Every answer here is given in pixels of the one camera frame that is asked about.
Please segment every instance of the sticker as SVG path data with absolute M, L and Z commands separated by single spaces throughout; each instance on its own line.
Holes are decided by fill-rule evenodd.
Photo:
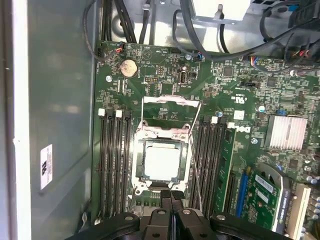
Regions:
M 245 119 L 245 111 L 235 110 L 233 115 L 234 120 L 243 120 Z
M 42 149 L 40 152 L 41 189 L 44 189 L 52 181 L 52 168 L 52 144 L 50 144 L 49 146 Z
M 274 192 L 274 187 L 267 183 L 263 178 L 258 175 L 255 175 L 255 180 L 260 183 L 265 189 L 267 189 L 270 193 Z
M 269 199 L 262 193 L 258 190 L 258 196 L 263 200 L 265 201 L 266 203 L 269 202 Z

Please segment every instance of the cpu socket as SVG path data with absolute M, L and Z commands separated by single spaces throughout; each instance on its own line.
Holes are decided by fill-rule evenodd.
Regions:
M 152 103 L 165 103 L 174 99 L 177 104 L 198 107 L 197 115 L 200 110 L 198 101 L 185 100 L 179 96 L 162 96 L 144 97 L 142 112 L 146 99 Z M 191 129 L 188 123 L 182 128 L 170 129 L 149 126 L 142 114 L 134 134 L 132 158 L 131 182 L 136 195 L 141 195 L 143 191 L 158 193 L 163 189 L 186 190 L 192 159 Z

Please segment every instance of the motherboard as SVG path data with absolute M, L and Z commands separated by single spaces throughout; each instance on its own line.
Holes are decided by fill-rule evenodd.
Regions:
M 98 52 L 118 47 L 100 41 Z M 124 43 L 96 63 L 93 222 L 148 215 L 171 189 L 207 218 L 228 212 L 299 239 L 320 213 L 319 84 L 314 72 L 263 73 L 246 57 Z

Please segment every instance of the aluminum heatsink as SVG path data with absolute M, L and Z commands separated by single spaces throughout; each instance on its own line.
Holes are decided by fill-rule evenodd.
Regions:
M 264 146 L 272 149 L 301 150 L 307 121 L 302 117 L 271 115 Z

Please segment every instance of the gray metal panel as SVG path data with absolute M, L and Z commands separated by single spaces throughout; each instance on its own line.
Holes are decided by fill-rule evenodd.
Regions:
M 94 68 L 82 25 L 89 2 L 28 1 L 33 240 L 72 235 L 91 195 Z M 93 11 L 89 19 L 92 29 Z M 41 190 L 40 151 L 51 144 L 53 180 Z
M 0 2 L 0 239 L 17 238 L 14 157 L 13 32 L 10 0 Z

